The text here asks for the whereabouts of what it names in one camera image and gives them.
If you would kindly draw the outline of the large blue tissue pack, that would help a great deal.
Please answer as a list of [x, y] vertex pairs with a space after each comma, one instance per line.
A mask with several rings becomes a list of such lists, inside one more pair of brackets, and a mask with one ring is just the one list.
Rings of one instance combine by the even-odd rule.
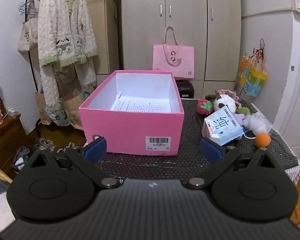
[[234, 139], [241, 139], [244, 129], [227, 105], [204, 119], [202, 136], [223, 146]]

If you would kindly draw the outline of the pink strawberry plush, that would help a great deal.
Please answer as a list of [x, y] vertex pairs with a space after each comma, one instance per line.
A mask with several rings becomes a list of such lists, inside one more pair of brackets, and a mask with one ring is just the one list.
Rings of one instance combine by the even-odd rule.
[[213, 102], [206, 99], [198, 100], [196, 110], [199, 115], [204, 115], [204, 116], [208, 116], [215, 111], [213, 107]]

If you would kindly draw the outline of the orange ball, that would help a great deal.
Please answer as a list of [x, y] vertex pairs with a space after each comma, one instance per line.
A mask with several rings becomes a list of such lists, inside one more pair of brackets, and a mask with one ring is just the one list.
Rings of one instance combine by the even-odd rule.
[[258, 148], [268, 147], [270, 143], [271, 143], [271, 137], [267, 133], [258, 133], [254, 140], [254, 144]]

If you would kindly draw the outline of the green plush ball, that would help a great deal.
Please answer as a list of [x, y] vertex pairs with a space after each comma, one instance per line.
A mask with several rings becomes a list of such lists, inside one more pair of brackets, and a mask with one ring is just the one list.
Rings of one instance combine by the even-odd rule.
[[250, 115], [250, 109], [248, 107], [238, 108], [236, 111], [236, 114], [243, 114], [245, 116], [248, 116], [248, 115]]

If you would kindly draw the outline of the white panda plush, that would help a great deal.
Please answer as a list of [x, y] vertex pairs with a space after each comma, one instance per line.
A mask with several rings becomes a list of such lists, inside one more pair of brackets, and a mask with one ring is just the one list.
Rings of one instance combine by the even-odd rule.
[[232, 113], [236, 113], [236, 111], [242, 107], [238, 102], [236, 95], [220, 94], [218, 92], [215, 92], [215, 94], [207, 95], [205, 98], [206, 100], [212, 102], [214, 111], [227, 106]]

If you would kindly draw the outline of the white mesh bath sponge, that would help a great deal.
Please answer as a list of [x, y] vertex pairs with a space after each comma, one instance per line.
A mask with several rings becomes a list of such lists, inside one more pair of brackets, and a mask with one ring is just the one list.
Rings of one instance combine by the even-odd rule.
[[260, 133], [268, 134], [271, 129], [271, 123], [259, 112], [247, 115], [243, 120], [243, 126], [258, 135]]

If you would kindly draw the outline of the pink floral scrunchie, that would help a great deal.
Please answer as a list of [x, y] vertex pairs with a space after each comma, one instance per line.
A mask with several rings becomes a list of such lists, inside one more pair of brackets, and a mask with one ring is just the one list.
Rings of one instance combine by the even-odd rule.
[[216, 94], [219, 94], [219, 95], [226, 94], [226, 95], [230, 96], [231, 98], [233, 98], [235, 101], [239, 100], [239, 97], [237, 96], [236, 91], [232, 91], [232, 90], [229, 90], [229, 89], [220, 89], [220, 90], [217, 90]]

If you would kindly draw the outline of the purple plush toy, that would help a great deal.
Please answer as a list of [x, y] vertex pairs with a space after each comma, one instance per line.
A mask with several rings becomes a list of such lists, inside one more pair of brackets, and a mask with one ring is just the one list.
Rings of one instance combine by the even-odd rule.
[[245, 115], [235, 113], [234, 117], [237, 120], [237, 122], [239, 123], [239, 125], [242, 126], [243, 125], [243, 120], [245, 119]]

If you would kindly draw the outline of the colourful hanging gift bag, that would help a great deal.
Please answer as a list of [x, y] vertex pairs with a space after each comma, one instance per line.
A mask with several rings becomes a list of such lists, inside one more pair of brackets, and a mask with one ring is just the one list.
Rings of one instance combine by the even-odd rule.
[[257, 97], [268, 75], [264, 66], [264, 39], [260, 39], [259, 47], [253, 54], [244, 54], [238, 69], [238, 82], [245, 95]]

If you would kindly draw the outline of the wooden side cabinet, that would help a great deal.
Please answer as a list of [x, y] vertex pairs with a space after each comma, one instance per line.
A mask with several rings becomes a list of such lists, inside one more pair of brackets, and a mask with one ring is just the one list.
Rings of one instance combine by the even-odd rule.
[[14, 156], [21, 146], [27, 144], [27, 135], [20, 117], [20, 113], [8, 115], [0, 125], [0, 169], [11, 179], [17, 175], [11, 168]]

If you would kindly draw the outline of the pink paper shopping bag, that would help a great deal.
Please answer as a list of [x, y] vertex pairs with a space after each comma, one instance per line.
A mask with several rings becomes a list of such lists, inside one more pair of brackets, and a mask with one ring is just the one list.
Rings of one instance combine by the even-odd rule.
[[[169, 30], [172, 31], [174, 44], [167, 44]], [[171, 26], [166, 28], [164, 43], [153, 46], [152, 70], [171, 72], [176, 79], [194, 78], [194, 48], [180, 46]]]

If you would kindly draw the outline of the cream knitted cardigan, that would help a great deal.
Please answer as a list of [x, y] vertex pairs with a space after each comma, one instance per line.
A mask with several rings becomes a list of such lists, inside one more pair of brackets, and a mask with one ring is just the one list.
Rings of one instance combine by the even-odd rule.
[[61, 110], [55, 71], [74, 67], [82, 88], [96, 85], [93, 57], [98, 55], [85, 0], [40, 0], [38, 57], [46, 110]]

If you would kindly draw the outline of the canvas tote bag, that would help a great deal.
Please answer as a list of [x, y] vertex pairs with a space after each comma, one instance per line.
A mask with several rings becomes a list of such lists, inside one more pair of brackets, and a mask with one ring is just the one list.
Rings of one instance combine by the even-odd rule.
[[25, 53], [37, 46], [38, 42], [38, 12], [35, 7], [36, 0], [27, 0], [19, 4], [19, 11], [25, 15], [21, 35], [18, 41], [18, 51]]

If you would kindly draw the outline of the beige wardrobe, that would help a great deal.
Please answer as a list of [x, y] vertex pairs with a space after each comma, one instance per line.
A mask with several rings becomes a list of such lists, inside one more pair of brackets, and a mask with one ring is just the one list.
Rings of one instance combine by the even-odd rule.
[[194, 96], [234, 89], [241, 0], [120, 0], [123, 68], [150, 70], [156, 44], [194, 48]]

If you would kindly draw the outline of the black clothes rack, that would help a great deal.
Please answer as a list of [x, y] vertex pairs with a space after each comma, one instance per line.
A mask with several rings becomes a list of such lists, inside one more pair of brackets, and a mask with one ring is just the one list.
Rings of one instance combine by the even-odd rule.
[[18, 51], [25, 53], [30, 64], [30, 70], [36, 92], [39, 91], [36, 74], [34, 71], [34, 65], [32, 62], [31, 50], [36, 48], [38, 39], [38, 27], [37, 27], [37, 16], [38, 8], [36, 8], [36, 2], [40, 0], [25, 0], [24, 3], [19, 4], [19, 11], [24, 15], [23, 28], [21, 32], [21, 38], [23, 41], [19, 42]]

